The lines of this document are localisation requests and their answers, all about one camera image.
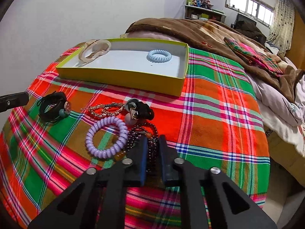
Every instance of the folded plaid cloth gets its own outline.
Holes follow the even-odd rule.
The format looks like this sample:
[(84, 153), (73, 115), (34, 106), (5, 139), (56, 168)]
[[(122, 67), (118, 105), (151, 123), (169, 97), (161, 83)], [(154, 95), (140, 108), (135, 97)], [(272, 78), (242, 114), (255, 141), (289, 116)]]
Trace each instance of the folded plaid cloth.
[(245, 63), (264, 69), (272, 77), (280, 77), (283, 74), (277, 62), (265, 54), (234, 39), (224, 38), (224, 42), (237, 56), (243, 59)]
[[(69, 49), (63, 60), (78, 47)], [(189, 68), (181, 97), (124, 87), (66, 80), (54, 62), (28, 88), (30, 101), (14, 109), (0, 134), (1, 201), (26, 228), (57, 195), (86, 169), (109, 168), (85, 147), (95, 120), (80, 109), (88, 105), (138, 98), (154, 110), (152, 123), (170, 147), (195, 166), (221, 168), (259, 206), (269, 180), (268, 144), (253, 89), (243, 68), (223, 57), (190, 48)], [(39, 120), (37, 101), (63, 91), (72, 104), (69, 117), (48, 126)], [(108, 126), (93, 138), (109, 148), (118, 132)], [(164, 189), (160, 178), (142, 188), (129, 188), (126, 228), (180, 227), (178, 188)]]

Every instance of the screw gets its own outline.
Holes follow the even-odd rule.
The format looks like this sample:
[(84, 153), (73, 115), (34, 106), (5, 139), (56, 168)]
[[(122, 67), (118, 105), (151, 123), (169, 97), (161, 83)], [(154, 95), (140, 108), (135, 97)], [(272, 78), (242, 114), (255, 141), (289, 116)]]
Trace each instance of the screw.
[(96, 173), (96, 169), (95, 168), (89, 168), (86, 170), (86, 173), (88, 175), (94, 175)]
[(130, 158), (125, 158), (125, 159), (122, 160), (122, 163), (123, 163), (123, 164), (132, 164), (132, 159), (130, 159)]
[(212, 167), (211, 168), (211, 172), (213, 173), (213, 174), (219, 174), (220, 173), (220, 169), (219, 168), (217, 168), (217, 167)]
[(178, 158), (174, 159), (174, 162), (177, 163), (177, 164), (182, 164), (182, 163), (184, 163), (184, 159), (181, 158), (181, 157), (178, 157)]

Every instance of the yellow box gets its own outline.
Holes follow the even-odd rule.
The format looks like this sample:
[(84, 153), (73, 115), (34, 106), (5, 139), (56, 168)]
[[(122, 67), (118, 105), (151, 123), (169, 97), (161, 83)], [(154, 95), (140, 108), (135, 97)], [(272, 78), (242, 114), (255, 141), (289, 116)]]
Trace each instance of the yellow box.
[[(109, 39), (111, 49), (83, 67), (75, 67), (80, 62), (78, 49), (56, 69), (61, 78), (82, 80), (110, 85), (143, 89), (168, 95), (180, 96), (189, 62), (189, 47), (185, 43), (123, 38)], [(152, 63), (146, 57), (151, 50), (166, 50), (172, 54), (167, 63)]]

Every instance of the purple spiral hair tie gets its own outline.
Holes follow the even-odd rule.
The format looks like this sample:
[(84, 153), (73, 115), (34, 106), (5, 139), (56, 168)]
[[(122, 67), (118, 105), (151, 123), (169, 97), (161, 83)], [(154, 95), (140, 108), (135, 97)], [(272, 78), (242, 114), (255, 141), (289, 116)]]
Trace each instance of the purple spiral hair tie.
[[(120, 135), (118, 140), (107, 150), (98, 150), (93, 145), (93, 136), (95, 133), (101, 129), (103, 126), (113, 124), (116, 125), (120, 129)], [(127, 142), (127, 126), (126, 124), (119, 118), (115, 116), (106, 117), (94, 123), (94, 125), (88, 130), (86, 135), (86, 147), (88, 151), (97, 158), (109, 158), (114, 156), (117, 152), (121, 151), (124, 145)]]

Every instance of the curtain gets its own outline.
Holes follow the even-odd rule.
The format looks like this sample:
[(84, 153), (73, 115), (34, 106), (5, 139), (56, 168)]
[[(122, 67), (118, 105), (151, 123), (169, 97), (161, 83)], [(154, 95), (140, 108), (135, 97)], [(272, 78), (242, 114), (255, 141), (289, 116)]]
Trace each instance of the curtain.
[(294, 27), (294, 6), (290, 0), (276, 0), (274, 19), (267, 38), (280, 50), (286, 52), (291, 48)]

